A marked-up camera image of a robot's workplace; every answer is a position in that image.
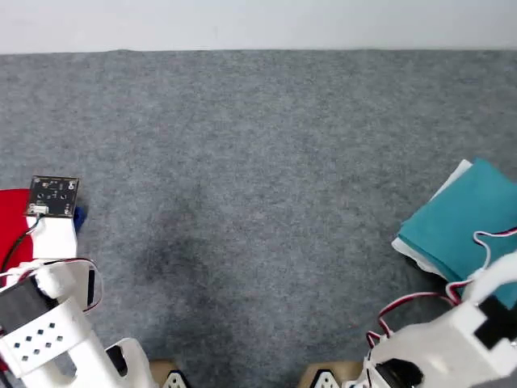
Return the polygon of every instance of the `teal cloth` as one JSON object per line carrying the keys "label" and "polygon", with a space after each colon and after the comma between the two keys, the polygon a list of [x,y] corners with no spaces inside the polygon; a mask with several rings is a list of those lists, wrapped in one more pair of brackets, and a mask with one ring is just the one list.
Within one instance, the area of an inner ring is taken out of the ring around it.
{"label": "teal cloth", "polygon": [[[485,248],[473,232],[497,233],[517,226],[517,184],[487,161],[478,159],[460,178],[403,223],[399,238],[424,255],[449,281],[466,279],[485,261]],[[487,238],[492,262],[517,250],[517,236]],[[496,296],[512,307],[517,284]]]}

